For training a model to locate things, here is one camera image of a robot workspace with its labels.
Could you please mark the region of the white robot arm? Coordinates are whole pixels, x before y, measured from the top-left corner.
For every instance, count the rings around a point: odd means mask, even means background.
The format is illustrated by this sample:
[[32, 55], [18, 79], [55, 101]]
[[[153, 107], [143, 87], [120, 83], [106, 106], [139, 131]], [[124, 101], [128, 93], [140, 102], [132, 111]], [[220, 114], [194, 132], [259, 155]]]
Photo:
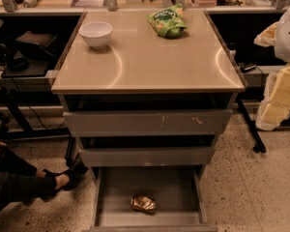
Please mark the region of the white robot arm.
[[290, 7], [277, 24], [275, 31], [275, 57], [290, 63]]

